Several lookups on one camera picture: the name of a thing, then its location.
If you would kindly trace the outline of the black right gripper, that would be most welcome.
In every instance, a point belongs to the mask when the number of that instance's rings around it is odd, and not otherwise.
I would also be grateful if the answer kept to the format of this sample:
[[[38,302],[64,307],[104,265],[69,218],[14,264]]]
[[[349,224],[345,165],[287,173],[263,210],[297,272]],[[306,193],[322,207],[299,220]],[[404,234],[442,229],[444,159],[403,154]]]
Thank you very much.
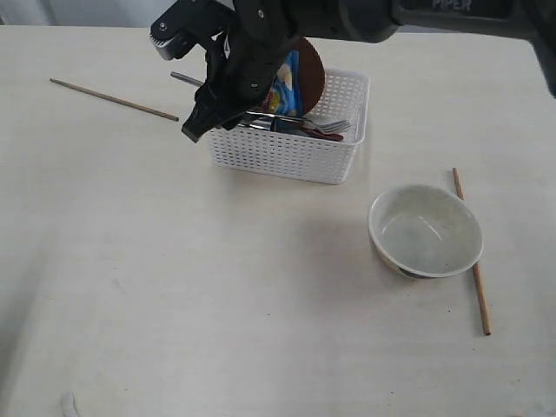
[[[297,35],[285,1],[235,1],[235,19],[209,55],[207,78],[182,125],[192,142],[232,129],[261,104]]]

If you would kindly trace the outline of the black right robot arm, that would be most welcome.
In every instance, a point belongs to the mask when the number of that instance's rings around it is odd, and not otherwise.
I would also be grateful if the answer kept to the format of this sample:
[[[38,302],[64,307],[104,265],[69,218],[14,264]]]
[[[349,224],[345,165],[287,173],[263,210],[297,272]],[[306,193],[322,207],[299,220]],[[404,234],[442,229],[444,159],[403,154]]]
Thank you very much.
[[[207,51],[207,80],[182,125],[193,142],[232,129],[260,104],[302,37],[380,43],[403,26],[516,38],[534,48],[555,91],[553,1],[187,1],[182,33]]]

